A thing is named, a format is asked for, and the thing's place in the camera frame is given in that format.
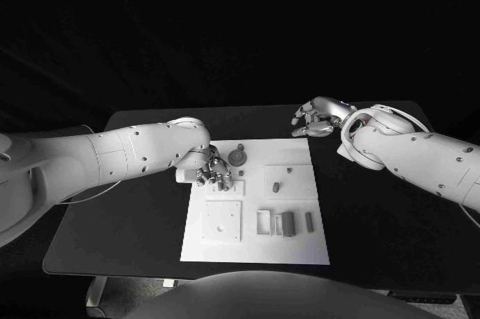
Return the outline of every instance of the table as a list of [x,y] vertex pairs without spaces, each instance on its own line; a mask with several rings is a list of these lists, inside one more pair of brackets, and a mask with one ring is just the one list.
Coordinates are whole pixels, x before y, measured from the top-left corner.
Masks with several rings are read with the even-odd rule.
[[[411,101],[383,103],[430,127]],[[212,140],[286,139],[300,105],[117,112],[113,130],[179,117],[199,118]],[[45,257],[45,272],[198,279],[240,270],[277,270],[372,289],[480,294],[480,230],[459,206],[372,171],[338,153],[339,131],[309,137],[331,266],[181,262],[191,184],[175,168],[124,181],[101,197],[71,205]],[[83,192],[87,198],[106,187]]]

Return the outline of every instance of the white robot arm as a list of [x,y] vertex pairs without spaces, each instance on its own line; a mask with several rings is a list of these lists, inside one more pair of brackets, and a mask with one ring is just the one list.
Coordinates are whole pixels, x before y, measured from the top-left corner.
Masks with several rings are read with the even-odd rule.
[[0,134],[0,247],[71,196],[172,166],[179,182],[218,181],[225,191],[233,185],[230,165],[195,118],[50,139]]
[[426,130],[394,114],[394,108],[357,108],[328,97],[305,104],[293,125],[306,115],[308,126],[293,136],[323,137],[342,129],[338,153],[374,170],[393,174],[434,195],[480,211],[480,146],[429,132],[421,122],[397,110]]

